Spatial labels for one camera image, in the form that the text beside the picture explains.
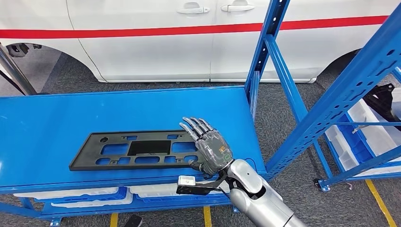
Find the red stripe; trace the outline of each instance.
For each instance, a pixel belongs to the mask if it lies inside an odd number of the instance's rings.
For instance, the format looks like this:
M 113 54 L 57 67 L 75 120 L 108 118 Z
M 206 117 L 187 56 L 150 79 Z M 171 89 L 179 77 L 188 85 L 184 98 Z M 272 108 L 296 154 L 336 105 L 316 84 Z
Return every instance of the red stripe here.
M 319 20 L 284 21 L 280 30 L 311 29 L 382 24 L 388 16 L 347 17 Z M 191 27 L 162 27 L 109 30 L 0 30 L 0 38 L 13 39 L 57 39 L 57 38 L 99 38 L 154 35 L 191 35 L 231 32 L 259 32 L 262 23 L 237 25 L 211 25 Z

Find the car door handle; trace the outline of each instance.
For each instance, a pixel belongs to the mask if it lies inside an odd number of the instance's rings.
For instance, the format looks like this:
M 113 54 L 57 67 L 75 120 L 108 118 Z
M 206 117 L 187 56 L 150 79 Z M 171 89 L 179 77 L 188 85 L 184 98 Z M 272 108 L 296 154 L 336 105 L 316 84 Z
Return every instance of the car door handle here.
M 199 7 L 199 8 L 192 8 L 192 9 L 178 9 L 178 13 L 184 14 L 192 14 L 192 13 L 207 13 L 210 9 L 207 7 Z
M 255 6 L 253 5 L 246 5 L 246 6 L 224 5 L 221 7 L 221 10 L 225 12 L 235 12 L 235 11 L 247 11 L 253 8 L 255 8 Z

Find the robotic finger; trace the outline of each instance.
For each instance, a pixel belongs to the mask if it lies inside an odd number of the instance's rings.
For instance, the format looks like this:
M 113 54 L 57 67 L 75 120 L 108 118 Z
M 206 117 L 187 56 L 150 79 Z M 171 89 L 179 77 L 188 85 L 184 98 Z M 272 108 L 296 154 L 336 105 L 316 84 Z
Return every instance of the robotic finger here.
M 202 129 L 202 131 L 204 133 L 209 131 L 209 129 L 206 127 L 206 125 L 203 124 L 202 122 L 200 122 L 198 119 L 191 117 L 191 120 L 194 121 L 195 123 L 197 123 L 197 125 L 199 125 L 199 127 Z
M 198 134 L 199 137 L 202 137 L 202 134 L 204 133 L 204 131 L 202 131 L 202 129 L 200 129 L 199 126 L 195 122 L 193 122 L 188 117 L 183 117 L 183 120 L 185 122 L 187 122 L 195 130 L 195 132 Z
M 180 126 L 192 137 L 194 141 L 199 140 L 199 136 L 196 135 L 196 133 L 192 131 L 186 124 L 180 122 Z
M 213 131 L 214 130 L 214 128 L 207 121 L 205 121 L 204 119 L 199 118 L 199 121 L 202 122 L 209 129 L 209 131 Z

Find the shelf foot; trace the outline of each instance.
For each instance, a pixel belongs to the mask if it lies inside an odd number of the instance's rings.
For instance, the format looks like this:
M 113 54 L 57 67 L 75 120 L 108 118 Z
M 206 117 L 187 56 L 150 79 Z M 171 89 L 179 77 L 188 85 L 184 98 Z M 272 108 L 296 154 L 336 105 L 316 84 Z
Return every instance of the shelf foot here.
M 50 221 L 50 226 L 54 227 L 54 226 L 60 226 L 61 225 L 61 219 L 62 218 L 53 218 Z
M 330 187 L 329 187 L 328 185 L 325 185 L 325 184 L 324 184 L 324 180 L 315 178 L 315 179 L 314 179 L 314 185 L 315 185 L 316 187 L 320 188 L 320 190 L 321 190 L 322 192 L 328 192 L 328 191 L 330 191 Z

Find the cable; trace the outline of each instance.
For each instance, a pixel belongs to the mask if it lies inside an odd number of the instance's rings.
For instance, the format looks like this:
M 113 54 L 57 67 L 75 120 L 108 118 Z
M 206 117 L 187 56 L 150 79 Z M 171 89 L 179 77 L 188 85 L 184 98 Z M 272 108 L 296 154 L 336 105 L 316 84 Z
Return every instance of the cable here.
M 15 87 L 18 91 L 21 92 L 21 94 L 25 95 L 25 93 L 19 88 L 19 86 L 12 80 L 10 77 L 8 77 L 3 71 L 0 70 L 0 75 L 6 79 L 13 87 Z

